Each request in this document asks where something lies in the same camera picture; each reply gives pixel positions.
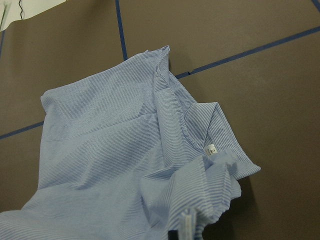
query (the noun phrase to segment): blue striped shirt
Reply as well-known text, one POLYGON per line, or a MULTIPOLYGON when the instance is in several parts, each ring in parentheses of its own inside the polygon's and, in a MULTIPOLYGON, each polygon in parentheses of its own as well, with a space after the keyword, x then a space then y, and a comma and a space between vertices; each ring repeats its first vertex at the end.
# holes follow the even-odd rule
POLYGON ((197 103, 172 75, 169 51, 43 94, 38 189, 0 214, 0 239, 166 240, 178 229, 201 240, 229 209, 237 180, 260 168, 219 104, 197 103))

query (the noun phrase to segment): shirt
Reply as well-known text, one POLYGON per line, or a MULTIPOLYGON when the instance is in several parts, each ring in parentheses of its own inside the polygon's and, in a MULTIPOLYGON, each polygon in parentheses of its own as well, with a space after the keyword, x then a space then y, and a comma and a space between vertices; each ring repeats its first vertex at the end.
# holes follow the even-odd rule
POLYGON ((38 189, 0 214, 0 239, 201 240, 240 197, 237 180, 260 167, 219 104, 196 102, 169 71, 169 51, 43 94, 38 189))

